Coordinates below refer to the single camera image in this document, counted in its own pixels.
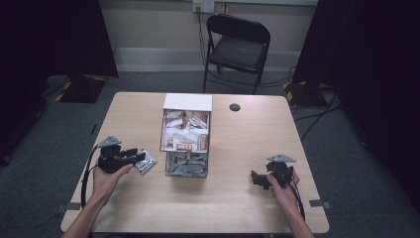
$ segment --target gray carpet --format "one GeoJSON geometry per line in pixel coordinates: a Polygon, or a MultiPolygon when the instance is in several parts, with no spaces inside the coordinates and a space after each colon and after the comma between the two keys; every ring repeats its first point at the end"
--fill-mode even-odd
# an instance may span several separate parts
{"type": "MultiPolygon", "coordinates": [[[[235,72],[224,75],[250,80],[235,72]]],[[[202,76],[202,71],[121,72],[120,78],[109,79],[95,104],[54,102],[59,91],[47,96],[41,118],[11,154],[11,165],[0,168],[0,237],[62,234],[59,226],[63,214],[56,209],[70,201],[116,92],[201,92],[202,76]],[[96,130],[91,134],[94,125],[96,130]]],[[[289,72],[266,72],[263,82],[288,76],[289,72]]],[[[59,87],[64,79],[50,78],[51,88],[47,91],[59,87]]],[[[281,86],[273,85],[260,87],[257,94],[284,95],[281,86]]],[[[207,92],[246,93],[211,82],[207,92]]],[[[332,94],[325,92],[328,100],[332,94]]],[[[337,105],[339,101],[335,99],[333,107],[337,105]]],[[[291,106],[295,119],[323,110],[291,106]]],[[[315,119],[296,122],[300,136],[315,119]]],[[[357,125],[341,108],[324,115],[302,144],[320,196],[332,204],[332,208],[326,209],[330,231],[317,237],[420,237],[418,213],[390,172],[364,147],[357,125]]],[[[95,237],[132,236],[95,234],[95,237]]]]}

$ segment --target forearm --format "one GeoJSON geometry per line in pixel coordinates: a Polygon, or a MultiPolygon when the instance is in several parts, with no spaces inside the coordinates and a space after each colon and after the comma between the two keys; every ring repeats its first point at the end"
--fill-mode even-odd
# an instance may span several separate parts
{"type": "Polygon", "coordinates": [[[62,237],[88,237],[96,217],[105,203],[103,198],[92,195],[62,237]]]}
{"type": "Polygon", "coordinates": [[[314,237],[312,231],[309,229],[309,226],[306,224],[299,212],[288,212],[286,213],[286,216],[294,238],[314,237]]]}

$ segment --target chair seat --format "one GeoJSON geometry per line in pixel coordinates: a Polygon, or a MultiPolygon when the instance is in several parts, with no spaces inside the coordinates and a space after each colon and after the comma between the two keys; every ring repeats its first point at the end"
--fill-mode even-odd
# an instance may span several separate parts
{"type": "Polygon", "coordinates": [[[242,39],[223,37],[210,55],[210,61],[228,67],[240,67],[257,73],[265,59],[265,45],[242,39]]]}

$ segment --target black stand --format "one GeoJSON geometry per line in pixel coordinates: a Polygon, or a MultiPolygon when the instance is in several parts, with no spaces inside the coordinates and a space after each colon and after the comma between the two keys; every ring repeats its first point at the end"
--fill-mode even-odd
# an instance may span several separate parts
{"type": "Polygon", "coordinates": [[[283,85],[288,102],[294,106],[322,107],[327,106],[327,101],[319,87],[312,87],[305,82],[283,85]]]}
{"type": "Polygon", "coordinates": [[[56,98],[58,102],[95,103],[106,80],[83,74],[70,74],[68,83],[56,98]]]}

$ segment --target hand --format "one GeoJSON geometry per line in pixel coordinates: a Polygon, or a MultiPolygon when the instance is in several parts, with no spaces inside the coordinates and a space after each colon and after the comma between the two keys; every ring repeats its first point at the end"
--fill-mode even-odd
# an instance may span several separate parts
{"type": "MultiPolygon", "coordinates": [[[[272,185],[272,192],[277,204],[281,207],[281,209],[286,212],[297,212],[299,213],[299,209],[297,206],[296,196],[294,195],[293,191],[289,186],[286,188],[282,188],[279,184],[277,179],[275,179],[272,175],[267,175],[266,178],[268,179],[269,183],[272,185]]],[[[294,182],[291,183],[294,189],[296,189],[297,184],[299,183],[299,177],[297,176],[296,171],[293,171],[293,180],[294,182]]]]}
{"type": "Polygon", "coordinates": [[[107,174],[100,168],[96,167],[93,170],[92,196],[99,196],[104,202],[103,205],[106,205],[120,178],[127,174],[132,167],[133,165],[131,164],[125,165],[113,174],[107,174]]]}

